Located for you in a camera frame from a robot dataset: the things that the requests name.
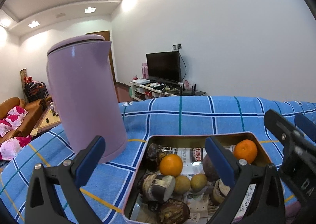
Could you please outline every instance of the pink floral fabric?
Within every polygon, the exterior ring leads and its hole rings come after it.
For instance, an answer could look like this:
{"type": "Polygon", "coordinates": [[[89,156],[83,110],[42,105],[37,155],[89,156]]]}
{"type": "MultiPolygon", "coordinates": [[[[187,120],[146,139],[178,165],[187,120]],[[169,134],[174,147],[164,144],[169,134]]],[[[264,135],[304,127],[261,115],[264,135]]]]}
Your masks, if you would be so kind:
{"type": "Polygon", "coordinates": [[[5,120],[11,124],[13,129],[17,129],[19,126],[21,126],[23,118],[23,116],[12,114],[8,115],[5,120]]]}
{"type": "Polygon", "coordinates": [[[8,115],[19,115],[22,116],[23,118],[25,117],[25,115],[28,113],[28,111],[26,111],[24,108],[20,107],[20,106],[14,106],[9,112],[8,115]]]}
{"type": "Polygon", "coordinates": [[[0,146],[0,160],[12,160],[31,139],[31,136],[16,137],[3,142],[0,146]]]}
{"type": "Polygon", "coordinates": [[[6,120],[0,120],[0,136],[4,137],[10,130],[13,130],[12,125],[6,120]]]}

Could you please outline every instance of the newspaper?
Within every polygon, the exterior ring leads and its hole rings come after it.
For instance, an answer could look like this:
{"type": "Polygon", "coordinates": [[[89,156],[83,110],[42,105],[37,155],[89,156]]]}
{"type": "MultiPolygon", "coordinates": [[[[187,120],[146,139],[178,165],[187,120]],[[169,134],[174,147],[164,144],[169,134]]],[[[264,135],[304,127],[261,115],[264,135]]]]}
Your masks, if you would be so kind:
{"type": "Polygon", "coordinates": [[[206,156],[205,148],[174,148],[162,147],[165,154],[177,154],[183,162],[181,175],[204,173],[202,163],[206,156]]]}
{"type": "MultiPolygon", "coordinates": [[[[226,149],[230,150],[231,152],[234,149],[234,146],[225,146],[226,149]]],[[[204,173],[203,170],[203,159],[206,156],[206,150],[205,148],[174,148],[174,147],[162,147],[162,151],[165,154],[177,154],[178,156],[180,156],[180,158],[182,159],[183,162],[183,169],[181,172],[181,175],[186,175],[189,179],[192,178],[192,176],[194,176],[195,174],[199,174],[199,173],[204,173]]],[[[238,212],[235,215],[234,220],[236,221],[237,218],[242,217],[247,208],[248,205],[251,201],[252,195],[254,193],[256,184],[252,184],[249,186],[247,193],[244,197],[243,202],[241,203],[241,206],[238,210],[238,212]]],[[[187,196],[189,194],[192,194],[192,191],[190,190],[188,193],[186,193],[183,197],[183,201],[187,202],[187,196]]],[[[203,197],[203,195],[201,196],[196,196],[195,198],[197,200],[201,200],[201,198],[203,197]]],[[[212,201],[209,200],[209,204],[208,204],[208,216],[207,217],[201,217],[198,222],[194,222],[194,224],[206,224],[211,217],[213,216],[213,214],[215,213],[217,209],[217,206],[214,206],[212,201]]],[[[134,221],[139,221],[139,222],[145,222],[145,223],[157,223],[156,220],[156,215],[153,212],[150,212],[148,210],[148,206],[146,203],[142,202],[141,196],[139,195],[134,209],[132,211],[132,215],[131,215],[131,220],[134,221]]],[[[188,220],[185,222],[185,224],[193,224],[192,221],[188,220]]]]}
{"type": "MultiPolygon", "coordinates": [[[[233,152],[235,145],[224,146],[224,148],[233,152]]],[[[193,176],[195,174],[204,173],[202,163],[203,163],[203,159],[206,156],[205,148],[162,147],[162,151],[165,154],[177,154],[178,156],[180,156],[183,162],[183,169],[182,169],[181,175],[193,176]]],[[[244,200],[241,203],[241,206],[235,218],[241,217],[246,213],[246,210],[251,201],[255,187],[256,187],[256,184],[252,184],[248,187],[247,193],[244,197],[244,200]]]]}

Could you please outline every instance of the cable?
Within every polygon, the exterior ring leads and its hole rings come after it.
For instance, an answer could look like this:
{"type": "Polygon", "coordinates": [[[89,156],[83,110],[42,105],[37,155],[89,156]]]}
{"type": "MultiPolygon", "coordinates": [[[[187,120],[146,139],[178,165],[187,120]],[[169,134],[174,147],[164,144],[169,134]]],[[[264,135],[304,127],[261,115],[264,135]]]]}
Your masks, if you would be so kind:
{"type": "Polygon", "coordinates": [[[165,87],[161,90],[161,94],[163,94],[163,90],[167,87],[167,85],[165,85],[165,87]]]}
{"type": "Polygon", "coordinates": [[[184,80],[185,76],[186,76],[186,65],[185,65],[185,62],[184,62],[184,60],[183,60],[183,58],[182,58],[180,52],[179,52],[179,55],[180,55],[180,57],[181,57],[181,59],[182,59],[182,62],[184,63],[184,67],[185,67],[185,74],[184,74],[183,79],[181,80],[181,82],[182,82],[182,81],[184,80]]]}

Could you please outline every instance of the yellow fruit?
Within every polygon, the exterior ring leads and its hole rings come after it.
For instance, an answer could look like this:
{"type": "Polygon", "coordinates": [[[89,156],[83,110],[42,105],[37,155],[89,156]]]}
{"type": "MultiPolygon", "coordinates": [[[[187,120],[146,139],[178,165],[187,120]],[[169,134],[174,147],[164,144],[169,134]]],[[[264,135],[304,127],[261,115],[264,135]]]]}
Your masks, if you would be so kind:
{"type": "Polygon", "coordinates": [[[191,188],[194,192],[198,192],[207,185],[207,177],[205,174],[196,174],[191,178],[191,188]]]}
{"type": "Polygon", "coordinates": [[[183,168],[183,162],[180,156],[176,154],[168,154],[162,158],[159,171],[162,175],[171,175],[177,177],[180,175],[183,168]]]}
{"type": "Polygon", "coordinates": [[[183,195],[190,189],[190,179],[186,176],[177,176],[174,191],[176,194],[183,195]]]}

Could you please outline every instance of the coffee table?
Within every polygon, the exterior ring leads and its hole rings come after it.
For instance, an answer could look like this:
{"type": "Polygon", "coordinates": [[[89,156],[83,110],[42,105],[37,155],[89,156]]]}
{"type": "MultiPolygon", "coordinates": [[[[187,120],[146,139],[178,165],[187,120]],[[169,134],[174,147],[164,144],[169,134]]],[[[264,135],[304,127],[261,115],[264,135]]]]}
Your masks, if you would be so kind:
{"type": "Polygon", "coordinates": [[[58,126],[61,123],[61,120],[59,116],[53,116],[52,109],[54,107],[54,102],[52,102],[46,110],[43,112],[40,119],[35,124],[31,136],[38,136],[43,132],[46,132],[47,130],[58,126]]]}

